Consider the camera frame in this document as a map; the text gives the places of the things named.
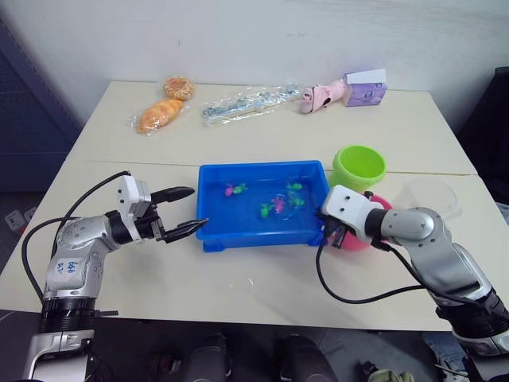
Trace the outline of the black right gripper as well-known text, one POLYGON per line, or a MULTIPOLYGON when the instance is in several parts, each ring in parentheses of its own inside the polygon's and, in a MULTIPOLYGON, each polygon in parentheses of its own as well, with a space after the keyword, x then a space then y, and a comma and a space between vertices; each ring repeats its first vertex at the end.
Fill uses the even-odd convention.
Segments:
POLYGON ((331 244, 334 248, 341 249, 344 237, 348 233, 353 233, 352 228, 333 216, 321 214, 320 219, 324 223, 322 241, 325 244, 331 244))

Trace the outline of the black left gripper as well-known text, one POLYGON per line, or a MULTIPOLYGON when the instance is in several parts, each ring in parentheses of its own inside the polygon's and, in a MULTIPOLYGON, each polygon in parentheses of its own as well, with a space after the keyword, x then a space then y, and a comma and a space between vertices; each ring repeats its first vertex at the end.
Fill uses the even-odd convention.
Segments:
POLYGON ((189 220, 177 225, 174 229, 165 231, 161 218, 157 213, 157 205, 171 203, 189 197, 195 193, 195 189, 188 186, 177 186, 159 190, 151 194, 151 202, 146 211, 138 217, 134 224, 142 239, 163 240, 170 244, 184 239, 197 232, 208 222, 208 218, 189 220))

